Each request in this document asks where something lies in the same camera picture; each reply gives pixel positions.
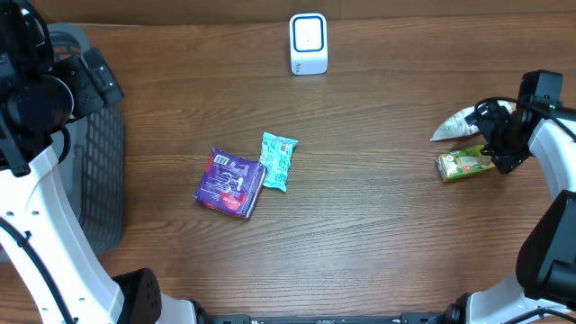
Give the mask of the purple sanitary pad pack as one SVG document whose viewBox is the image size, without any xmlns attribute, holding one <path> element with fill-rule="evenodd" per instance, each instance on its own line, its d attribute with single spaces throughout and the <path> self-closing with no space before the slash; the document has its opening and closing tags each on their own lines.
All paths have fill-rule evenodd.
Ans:
<svg viewBox="0 0 576 324">
<path fill-rule="evenodd" d="M 208 208 L 249 219 L 265 178 L 260 162 L 214 148 L 194 198 Z"/>
</svg>

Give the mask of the white tube with gold cap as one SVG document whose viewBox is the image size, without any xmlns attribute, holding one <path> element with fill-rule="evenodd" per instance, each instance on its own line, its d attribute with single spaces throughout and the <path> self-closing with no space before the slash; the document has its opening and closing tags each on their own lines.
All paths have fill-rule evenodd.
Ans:
<svg viewBox="0 0 576 324">
<path fill-rule="evenodd" d="M 478 134 L 479 128 L 476 125 L 469 125 L 465 119 L 473 112 L 473 106 L 456 112 L 438 126 L 430 141 L 453 140 Z"/>
</svg>

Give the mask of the yellow green sachet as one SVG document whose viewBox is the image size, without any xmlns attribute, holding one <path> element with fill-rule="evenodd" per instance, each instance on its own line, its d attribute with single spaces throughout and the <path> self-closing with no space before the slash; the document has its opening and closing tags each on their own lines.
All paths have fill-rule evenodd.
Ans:
<svg viewBox="0 0 576 324">
<path fill-rule="evenodd" d="M 436 166 L 444 182 L 473 176 L 494 168 L 490 156 L 482 154 L 483 145 L 474 145 L 440 155 Z"/>
</svg>

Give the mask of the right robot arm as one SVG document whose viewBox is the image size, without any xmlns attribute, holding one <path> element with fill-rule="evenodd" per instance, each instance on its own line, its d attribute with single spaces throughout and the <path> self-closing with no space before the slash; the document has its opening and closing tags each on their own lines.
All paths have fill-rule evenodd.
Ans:
<svg viewBox="0 0 576 324">
<path fill-rule="evenodd" d="M 480 100 L 466 116 L 486 140 L 481 153 L 502 174 L 528 158 L 538 162 L 551 204 L 519 250 L 510 278 L 462 295 L 432 322 L 575 321 L 575 111 L 563 105 L 562 86 L 560 73 L 526 72 L 514 111 L 497 96 Z"/>
</svg>

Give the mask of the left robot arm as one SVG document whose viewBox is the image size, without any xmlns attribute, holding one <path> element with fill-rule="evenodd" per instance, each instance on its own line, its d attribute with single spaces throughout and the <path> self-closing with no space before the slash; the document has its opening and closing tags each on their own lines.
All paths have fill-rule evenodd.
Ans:
<svg viewBox="0 0 576 324">
<path fill-rule="evenodd" d="M 122 98 L 100 50 L 57 58 L 40 13 L 2 2 L 2 248 L 46 323 L 207 323 L 198 302 L 163 294 L 148 268 L 107 274 L 66 196 L 52 135 Z"/>
</svg>

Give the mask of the teal wet wipes packet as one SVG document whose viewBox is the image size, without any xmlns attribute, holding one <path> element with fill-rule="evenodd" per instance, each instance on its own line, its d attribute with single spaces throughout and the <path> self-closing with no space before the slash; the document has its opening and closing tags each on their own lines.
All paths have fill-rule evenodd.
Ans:
<svg viewBox="0 0 576 324">
<path fill-rule="evenodd" d="M 265 187 L 279 189 L 283 193 L 287 191 L 288 172 L 297 144 L 297 139 L 276 136 L 269 132 L 263 134 L 259 162 L 266 169 Z"/>
</svg>

